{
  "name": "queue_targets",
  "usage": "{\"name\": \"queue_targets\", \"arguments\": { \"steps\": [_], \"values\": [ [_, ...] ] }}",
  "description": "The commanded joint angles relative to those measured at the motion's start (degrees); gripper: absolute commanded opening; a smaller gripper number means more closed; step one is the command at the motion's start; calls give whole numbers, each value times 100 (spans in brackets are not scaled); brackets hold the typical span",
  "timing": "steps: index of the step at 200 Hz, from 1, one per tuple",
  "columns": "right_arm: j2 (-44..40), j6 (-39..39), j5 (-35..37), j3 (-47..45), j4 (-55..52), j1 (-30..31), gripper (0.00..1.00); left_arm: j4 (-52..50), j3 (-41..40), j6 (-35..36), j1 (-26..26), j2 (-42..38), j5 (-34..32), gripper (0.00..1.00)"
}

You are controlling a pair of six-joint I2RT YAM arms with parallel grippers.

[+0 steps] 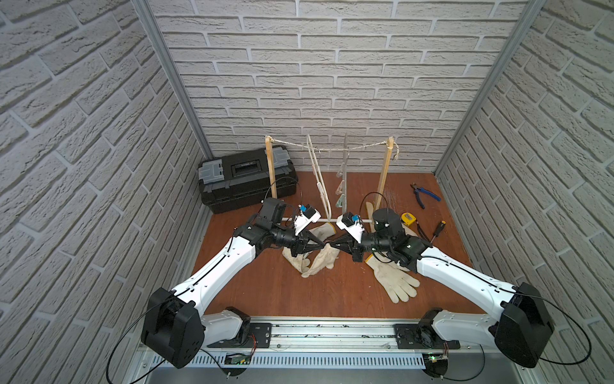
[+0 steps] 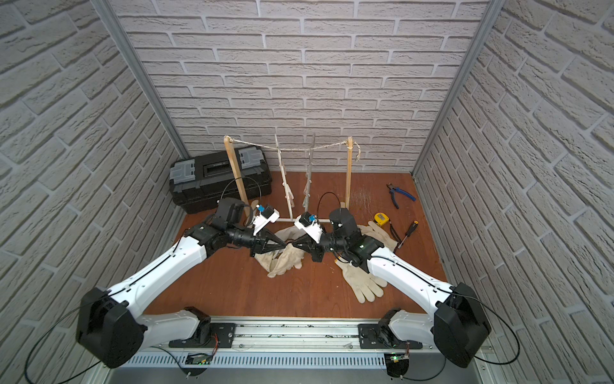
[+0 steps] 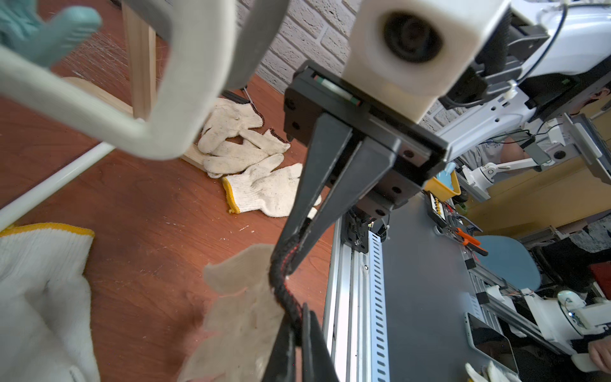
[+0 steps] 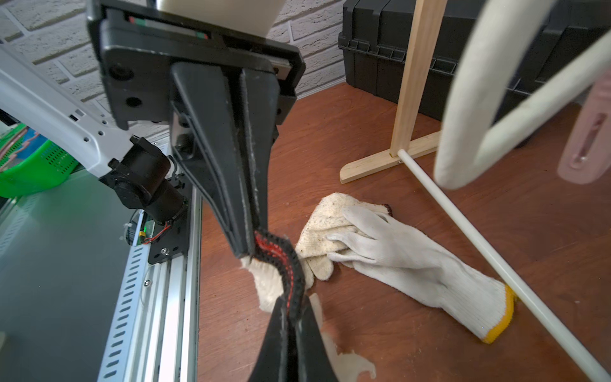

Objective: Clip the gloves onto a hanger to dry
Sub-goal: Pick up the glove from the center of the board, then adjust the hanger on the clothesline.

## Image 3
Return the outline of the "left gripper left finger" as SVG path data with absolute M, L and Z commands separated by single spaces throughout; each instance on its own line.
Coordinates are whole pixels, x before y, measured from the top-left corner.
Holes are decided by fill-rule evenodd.
M 296 382 L 296 336 L 288 315 L 283 317 L 262 382 Z

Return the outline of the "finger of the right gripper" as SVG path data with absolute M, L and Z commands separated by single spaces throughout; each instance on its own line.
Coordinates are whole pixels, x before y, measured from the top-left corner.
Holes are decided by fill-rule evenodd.
M 296 244 L 300 244 L 302 252 L 307 253 L 327 228 L 353 204 L 353 191 L 349 188 L 351 174 L 346 166 L 332 187 L 329 199 L 323 203 L 310 225 L 304 226 L 308 213 L 321 195 L 351 136 L 351 127 L 339 119 L 326 113 L 318 117 L 294 207 L 275 248 L 277 253 L 287 253 Z
M 298 251 L 289 262 L 290 273 L 296 271 L 327 228 L 361 200 L 395 163 L 393 150 L 372 138 L 361 141 L 349 156 L 313 221 L 304 229 L 305 219 L 348 140 L 345 137 L 313 138 L 310 142 L 297 197 L 286 222 L 286 237 L 301 236 Z

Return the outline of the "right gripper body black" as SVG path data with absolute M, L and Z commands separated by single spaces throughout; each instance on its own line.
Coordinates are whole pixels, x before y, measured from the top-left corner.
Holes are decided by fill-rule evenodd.
M 396 154 L 393 167 L 356 203 L 361 216 L 381 219 L 405 205 L 449 159 L 443 139 L 312 60 L 295 72 L 285 91 L 284 112 L 285 133 L 306 146 L 317 119 L 328 114 L 353 130 L 349 152 L 371 138 Z

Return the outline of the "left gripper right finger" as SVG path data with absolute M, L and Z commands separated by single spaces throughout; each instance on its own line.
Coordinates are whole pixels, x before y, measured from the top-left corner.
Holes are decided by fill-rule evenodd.
M 302 380 L 339 382 L 316 314 L 302 306 Z

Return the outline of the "cream glove dark cuff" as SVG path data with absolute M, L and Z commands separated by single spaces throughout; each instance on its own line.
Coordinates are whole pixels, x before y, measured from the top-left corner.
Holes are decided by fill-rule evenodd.
M 270 284 L 286 255 L 298 246 L 291 237 L 281 247 L 253 244 L 203 270 L 206 285 L 218 299 L 204 315 L 206 334 L 185 360 L 179 381 L 260 381 L 285 315 Z

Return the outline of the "white glove yellow cuff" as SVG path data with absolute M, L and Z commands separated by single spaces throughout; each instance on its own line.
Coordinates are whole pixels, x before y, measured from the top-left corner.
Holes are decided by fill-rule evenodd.
M 1 379 L 98 381 L 92 292 L 84 269 L 95 233 L 68 224 L 1 233 Z

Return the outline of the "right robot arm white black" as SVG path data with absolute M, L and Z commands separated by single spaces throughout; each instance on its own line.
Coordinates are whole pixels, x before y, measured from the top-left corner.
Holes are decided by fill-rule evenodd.
M 388 216 L 471 147 L 608 81 L 610 4 L 364 1 L 349 46 L 342 74 L 309 60 L 286 89 L 285 132 L 308 152 L 285 272 L 350 209 Z

